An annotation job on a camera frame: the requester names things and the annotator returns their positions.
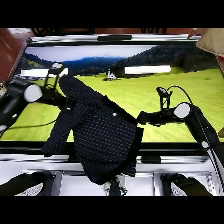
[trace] black cable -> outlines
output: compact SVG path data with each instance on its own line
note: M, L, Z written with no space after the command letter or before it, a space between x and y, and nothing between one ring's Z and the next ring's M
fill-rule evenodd
M53 121L51 121L51 122L49 122L49 123L47 123L47 124L39 124L39 125L29 125L29 126L12 127L12 128L7 129L7 131L12 130L12 129L20 129L20 128L36 128L36 127L43 127L43 126L47 126L47 125L49 125L49 124L54 123L56 120L57 120L57 119L55 119L55 120L53 120Z
M193 102L192 102L190 96L188 95L188 93L187 93L182 87L177 86L177 85L173 85L173 86L170 86L170 87L167 89L167 91L169 91L169 90L170 90L171 88L173 88L173 87L181 89L181 90L185 93L185 95L187 96L187 98L188 98L188 100L190 101L190 103L193 105ZM195 115L196 115L196 117L197 117L197 120L198 120L198 122L199 122L200 128L201 128L201 130L202 130L202 132L203 132L203 134L204 134L204 137L205 137L206 141L209 143L209 140L208 140L208 138L207 138L207 135L205 134L204 128L203 128L203 126L202 126L202 124L201 124L201 122L200 122L200 119L198 118L197 111L195 110L194 107L193 107L193 110L194 110L194 113L195 113ZM211 151L211 155L212 155L213 158L209 155L209 153L208 153L208 156L209 156L209 158L210 158L210 160L211 160L211 162L212 162L213 167L215 168L216 174L218 175L218 177L219 177L219 179L220 179L220 182L221 182L221 185L222 185L222 190L224 191L224 182L223 182L223 178L222 178L222 176L221 176L221 172L220 172L219 167L218 167L218 164L217 164L217 159L216 159L215 156L214 156L214 152L213 152L211 149L210 149L210 151Z

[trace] grass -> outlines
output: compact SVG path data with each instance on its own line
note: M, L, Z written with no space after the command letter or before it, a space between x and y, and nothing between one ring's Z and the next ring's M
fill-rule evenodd
M160 110L159 96L156 87L168 88L171 85L183 87L195 105L199 106L205 117L216 131L224 126L224 79L219 69L209 69L200 72L182 73L174 69L172 74L164 73L150 77L120 79L104 82L105 74L96 77L79 77L86 85L107 95L111 100L123 107L127 112L137 117L140 111L155 112ZM187 101L179 89L173 89L171 106ZM43 104L30 104L19 117L14 126L35 125L54 120L59 109ZM53 125L16 129L7 131L2 140L46 141ZM168 124L160 128L149 124L144 127L143 141L147 142L192 142L193 137L184 124Z

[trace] floor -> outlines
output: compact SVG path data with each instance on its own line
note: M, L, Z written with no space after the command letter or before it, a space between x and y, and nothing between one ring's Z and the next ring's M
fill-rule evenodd
M168 28L167 34L186 34L191 28ZM141 28L95 28L96 34L137 34ZM25 40L33 37L31 29L0 28L0 82L7 79Z

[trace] blue sky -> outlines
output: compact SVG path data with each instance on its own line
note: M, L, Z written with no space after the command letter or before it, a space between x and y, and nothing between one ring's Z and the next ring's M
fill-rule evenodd
M28 47L26 53L49 61L72 61L85 57L130 57L148 50L153 45L100 45Z

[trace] large flat screen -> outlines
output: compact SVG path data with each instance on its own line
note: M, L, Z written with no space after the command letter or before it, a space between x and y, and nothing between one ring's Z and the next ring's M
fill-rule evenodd
M107 95L134 117L141 111L160 110L156 88L179 85L199 106L216 131L224 126L224 79L214 55L191 45L97 45L27 47L15 75L43 85L46 70L63 62L65 74L75 76ZM108 74L116 76L109 81ZM171 107L188 99L174 89ZM33 103L26 107L16 126L39 125L54 120L55 106ZM2 140L46 141L53 124L5 132ZM184 124L144 127L143 142L194 142Z

